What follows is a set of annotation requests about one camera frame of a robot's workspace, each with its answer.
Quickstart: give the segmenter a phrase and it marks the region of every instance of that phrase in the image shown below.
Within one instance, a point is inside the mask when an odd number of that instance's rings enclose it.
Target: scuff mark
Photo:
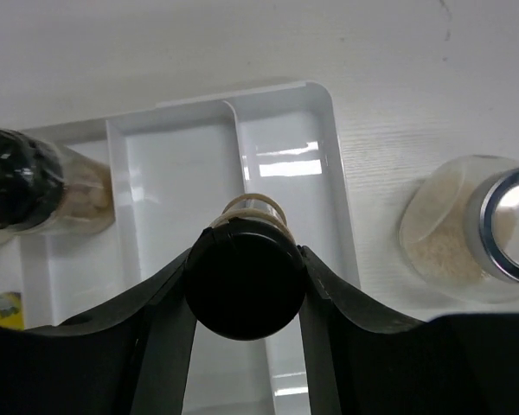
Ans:
[[[440,7],[442,8],[442,10],[445,11],[446,16],[448,17],[448,22],[451,22],[453,16],[452,16],[452,12],[450,11],[450,8],[448,7],[448,4],[446,4],[445,0],[439,0],[439,3],[440,3]]]

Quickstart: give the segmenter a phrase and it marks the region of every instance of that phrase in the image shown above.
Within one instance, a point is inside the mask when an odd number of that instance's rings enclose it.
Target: jar with silver lid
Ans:
[[[519,299],[519,162],[464,156],[421,185],[400,225],[417,273],[452,297]]]

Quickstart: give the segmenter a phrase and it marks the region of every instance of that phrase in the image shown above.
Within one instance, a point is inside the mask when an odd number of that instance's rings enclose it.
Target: black cap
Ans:
[[[208,329],[235,340],[272,335],[299,312],[305,267],[277,228],[234,219],[207,228],[185,265],[185,295]]]
[[[61,166],[48,144],[0,130],[0,229],[30,229],[57,209]]]

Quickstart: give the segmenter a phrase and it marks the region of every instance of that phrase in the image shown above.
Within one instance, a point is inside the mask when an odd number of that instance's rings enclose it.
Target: yellow object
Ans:
[[[21,294],[5,292],[0,294],[0,326],[23,330]]]

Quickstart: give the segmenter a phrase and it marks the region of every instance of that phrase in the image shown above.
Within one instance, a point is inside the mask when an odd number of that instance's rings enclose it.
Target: metal rim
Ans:
[[[500,200],[512,188],[519,186],[519,169],[510,171],[506,176],[499,179],[490,188],[484,197],[481,206],[478,231],[483,243],[483,248],[494,265],[508,278],[519,283],[519,265],[512,261],[500,249],[494,239],[494,224],[492,216],[496,211]]]

